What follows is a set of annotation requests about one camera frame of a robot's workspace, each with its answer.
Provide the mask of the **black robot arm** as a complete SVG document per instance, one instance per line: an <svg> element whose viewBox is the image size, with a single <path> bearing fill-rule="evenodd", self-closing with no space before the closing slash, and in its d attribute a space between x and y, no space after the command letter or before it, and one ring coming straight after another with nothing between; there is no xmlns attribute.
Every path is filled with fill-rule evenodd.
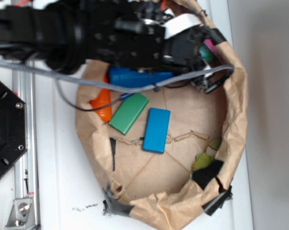
<svg viewBox="0 0 289 230"><path fill-rule="evenodd" d="M205 15L190 12L180 22L153 1L60 0L44 9L8 6L0 10L0 55L41 59L64 74L88 59L130 69L185 73L198 62L209 38L222 42Z"/></svg>

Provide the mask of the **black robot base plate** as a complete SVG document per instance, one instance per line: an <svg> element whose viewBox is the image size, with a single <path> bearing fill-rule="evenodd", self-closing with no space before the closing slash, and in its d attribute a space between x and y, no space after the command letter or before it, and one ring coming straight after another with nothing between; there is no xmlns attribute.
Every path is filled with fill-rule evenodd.
<svg viewBox="0 0 289 230"><path fill-rule="evenodd" d="M25 102L0 81L0 180L26 152Z"/></svg>

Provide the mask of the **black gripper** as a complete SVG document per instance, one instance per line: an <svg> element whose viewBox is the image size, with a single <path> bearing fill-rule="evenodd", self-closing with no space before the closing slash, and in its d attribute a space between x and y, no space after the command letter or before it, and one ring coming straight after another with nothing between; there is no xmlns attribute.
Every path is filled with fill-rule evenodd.
<svg viewBox="0 0 289 230"><path fill-rule="evenodd" d="M198 10L171 16L163 0L94 1L94 59L131 69L187 71L204 44L207 21Z"/></svg>

